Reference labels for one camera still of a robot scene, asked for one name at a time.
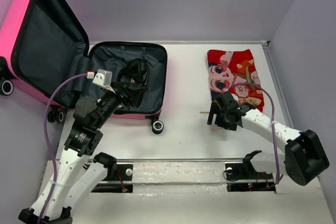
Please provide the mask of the red cartoon print cloth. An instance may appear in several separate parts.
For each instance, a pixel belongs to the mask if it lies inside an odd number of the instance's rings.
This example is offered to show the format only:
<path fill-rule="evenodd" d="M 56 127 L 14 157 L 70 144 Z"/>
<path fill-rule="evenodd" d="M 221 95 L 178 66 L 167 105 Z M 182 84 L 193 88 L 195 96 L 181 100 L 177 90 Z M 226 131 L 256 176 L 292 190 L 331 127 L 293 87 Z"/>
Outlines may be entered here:
<path fill-rule="evenodd" d="M 250 49 L 207 52 L 208 82 L 211 98 L 229 91 L 239 103 L 249 103 L 259 111 L 264 108 L 263 91 Z"/>

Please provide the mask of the pink hard-shell suitcase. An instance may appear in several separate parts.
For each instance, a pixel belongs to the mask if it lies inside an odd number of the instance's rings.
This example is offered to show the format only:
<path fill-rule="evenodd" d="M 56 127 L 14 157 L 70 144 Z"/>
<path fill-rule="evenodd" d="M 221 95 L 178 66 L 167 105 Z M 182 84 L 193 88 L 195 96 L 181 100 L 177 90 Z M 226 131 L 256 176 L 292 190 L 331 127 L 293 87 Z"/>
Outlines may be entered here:
<path fill-rule="evenodd" d="M 147 91 L 138 108 L 119 106 L 117 118 L 149 119 L 152 131 L 164 129 L 162 110 L 167 51 L 158 44 L 104 41 L 89 45 L 89 38 L 66 0 L 12 0 L 1 26 L 1 95 L 18 88 L 47 102 L 54 97 L 49 122 L 62 122 L 61 108 L 72 109 L 80 97 L 104 92 L 81 75 L 99 69 L 118 73 L 136 58 L 150 67 Z"/>

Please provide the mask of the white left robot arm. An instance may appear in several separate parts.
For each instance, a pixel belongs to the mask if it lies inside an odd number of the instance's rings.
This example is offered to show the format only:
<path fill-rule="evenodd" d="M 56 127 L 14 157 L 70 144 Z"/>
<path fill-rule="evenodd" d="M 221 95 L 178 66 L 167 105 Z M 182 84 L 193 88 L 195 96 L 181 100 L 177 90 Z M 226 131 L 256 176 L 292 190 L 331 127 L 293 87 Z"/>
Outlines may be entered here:
<path fill-rule="evenodd" d="M 61 158 L 53 162 L 53 176 L 38 199 L 20 212 L 18 218 L 23 223 L 72 223 L 72 213 L 95 186 L 115 176 L 117 160 L 106 153 L 94 156 L 85 173 L 79 173 L 102 139 L 100 129 L 107 119 L 120 105 L 139 107 L 146 87 L 117 82 L 104 88 L 101 99 L 87 95 L 77 101 L 75 121 Z"/>

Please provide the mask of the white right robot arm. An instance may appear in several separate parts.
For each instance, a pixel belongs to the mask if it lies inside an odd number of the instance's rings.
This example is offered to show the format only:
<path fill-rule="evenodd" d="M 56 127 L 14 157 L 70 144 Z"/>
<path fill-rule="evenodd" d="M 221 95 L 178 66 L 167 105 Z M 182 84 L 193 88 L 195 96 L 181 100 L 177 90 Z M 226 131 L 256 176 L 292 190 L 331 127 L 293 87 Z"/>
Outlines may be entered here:
<path fill-rule="evenodd" d="M 258 134 L 273 144 L 273 153 L 255 150 L 246 154 L 241 171 L 248 178 L 259 173 L 283 175 L 305 186 L 329 168 L 330 162 L 318 135 L 280 124 L 249 103 L 238 103 L 229 91 L 218 95 L 211 104 L 208 121 L 226 130 L 238 127 Z"/>

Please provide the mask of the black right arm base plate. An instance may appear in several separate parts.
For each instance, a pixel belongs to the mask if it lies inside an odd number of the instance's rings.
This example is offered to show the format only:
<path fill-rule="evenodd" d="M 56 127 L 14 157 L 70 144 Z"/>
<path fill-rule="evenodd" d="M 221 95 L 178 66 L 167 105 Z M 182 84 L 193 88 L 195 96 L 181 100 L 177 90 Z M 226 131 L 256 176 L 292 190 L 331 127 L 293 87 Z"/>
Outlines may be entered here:
<path fill-rule="evenodd" d="M 275 179 L 265 172 L 246 171 L 243 163 L 226 163 L 222 173 L 228 192 L 276 192 Z"/>

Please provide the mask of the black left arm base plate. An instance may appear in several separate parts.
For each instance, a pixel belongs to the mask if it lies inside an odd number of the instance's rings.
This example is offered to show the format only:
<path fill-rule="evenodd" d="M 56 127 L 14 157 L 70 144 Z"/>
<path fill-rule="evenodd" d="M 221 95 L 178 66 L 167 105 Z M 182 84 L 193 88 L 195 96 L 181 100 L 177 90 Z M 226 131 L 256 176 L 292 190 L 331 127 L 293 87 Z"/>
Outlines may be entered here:
<path fill-rule="evenodd" d="M 92 193 L 132 193 L 133 192 L 133 164 L 117 163 L 115 171 L 108 171 L 108 175 L 99 182 Z"/>

